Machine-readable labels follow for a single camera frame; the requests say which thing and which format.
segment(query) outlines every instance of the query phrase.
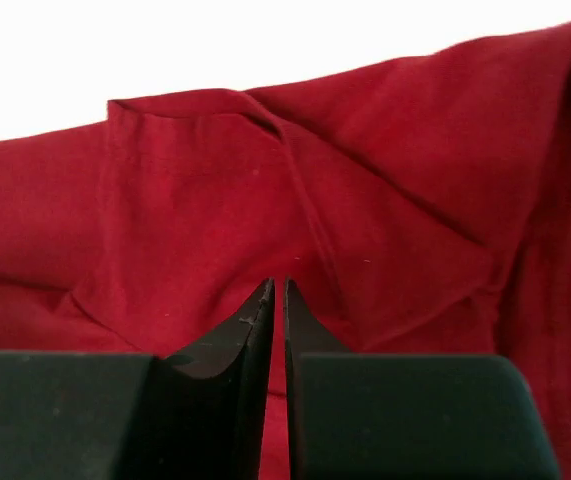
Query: red garment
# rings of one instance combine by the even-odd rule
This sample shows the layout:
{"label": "red garment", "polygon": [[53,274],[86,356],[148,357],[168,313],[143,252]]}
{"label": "red garment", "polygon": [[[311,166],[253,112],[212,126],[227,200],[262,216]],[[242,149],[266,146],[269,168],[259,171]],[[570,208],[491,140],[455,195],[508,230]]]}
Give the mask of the red garment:
{"label": "red garment", "polygon": [[511,358],[571,480],[571,23],[0,142],[0,348],[166,355],[268,276],[354,349]]}

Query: white surface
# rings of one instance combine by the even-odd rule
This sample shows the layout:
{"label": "white surface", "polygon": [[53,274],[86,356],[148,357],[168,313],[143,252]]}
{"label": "white surface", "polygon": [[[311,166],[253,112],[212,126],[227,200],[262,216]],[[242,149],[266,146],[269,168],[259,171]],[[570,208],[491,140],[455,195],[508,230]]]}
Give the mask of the white surface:
{"label": "white surface", "polygon": [[105,102],[304,80],[571,20],[571,2],[0,2],[0,139],[99,121]]}

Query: white background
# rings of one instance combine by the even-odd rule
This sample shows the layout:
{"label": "white background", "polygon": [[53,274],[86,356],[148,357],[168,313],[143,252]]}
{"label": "white background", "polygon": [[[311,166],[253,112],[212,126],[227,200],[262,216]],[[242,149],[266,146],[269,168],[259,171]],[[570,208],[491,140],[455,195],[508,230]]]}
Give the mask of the white background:
{"label": "white background", "polygon": [[105,102],[304,80],[571,20],[571,1],[0,2],[0,139],[99,121]]}

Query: red fabric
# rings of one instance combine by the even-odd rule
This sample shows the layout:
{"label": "red fabric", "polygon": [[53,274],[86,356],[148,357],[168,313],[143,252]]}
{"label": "red fabric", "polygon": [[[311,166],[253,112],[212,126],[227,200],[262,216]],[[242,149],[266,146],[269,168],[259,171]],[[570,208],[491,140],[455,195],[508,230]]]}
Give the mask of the red fabric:
{"label": "red fabric", "polygon": [[166,355],[268,276],[354,349],[511,358],[571,480],[571,23],[0,142],[0,348]]}

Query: red shirt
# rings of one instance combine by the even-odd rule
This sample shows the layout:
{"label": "red shirt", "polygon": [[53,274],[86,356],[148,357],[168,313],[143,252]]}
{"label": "red shirt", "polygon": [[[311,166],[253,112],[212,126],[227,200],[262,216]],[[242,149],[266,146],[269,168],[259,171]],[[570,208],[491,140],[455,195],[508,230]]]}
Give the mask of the red shirt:
{"label": "red shirt", "polygon": [[571,23],[0,142],[0,348],[167,355],[268,276],[355,350],[509,357],[571,480]]}

